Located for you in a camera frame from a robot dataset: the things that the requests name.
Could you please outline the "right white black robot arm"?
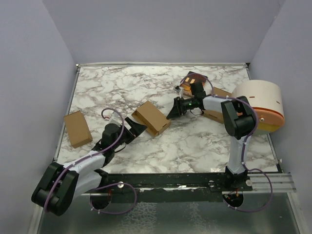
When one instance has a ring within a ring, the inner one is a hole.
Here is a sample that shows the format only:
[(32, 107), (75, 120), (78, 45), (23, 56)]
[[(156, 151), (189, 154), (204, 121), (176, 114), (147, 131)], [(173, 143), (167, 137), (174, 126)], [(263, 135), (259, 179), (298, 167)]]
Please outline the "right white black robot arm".
[(247, 177), (245, 155), (250, 138), (258, 126), (257, 114), (245, 96), (207, 95), (201, 82), (191, 84), (191, 92), (192, 98), (174, 98), (167, 119), (180, 117), (194, 108), (222, 114), (226, 132), (231, 136), (230, 157), (225, 172), (228, 176), (224, 178), (224, 185), (234, 191), (241, 186), (241, 180)]

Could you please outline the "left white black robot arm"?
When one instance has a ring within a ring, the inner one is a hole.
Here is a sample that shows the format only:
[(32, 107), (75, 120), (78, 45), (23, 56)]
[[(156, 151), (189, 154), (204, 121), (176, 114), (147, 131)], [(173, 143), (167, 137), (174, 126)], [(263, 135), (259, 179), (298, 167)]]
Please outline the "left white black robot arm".
[(51, 163), (36, 186), (31, 201), (45, 211), (61, 216), (73, 199), (84, 192), (93, 189), (99, 193), (105, 191), (107, 174), (101, 168), (110, 163), (119, 146), (130, 144), (147, 129), (146, 125), (128, 117), (125, 122), (130, 125), (129, 129), (124, 124), (110, 121), (104, 127), (101, 139), (87, 155), (65, 164)]

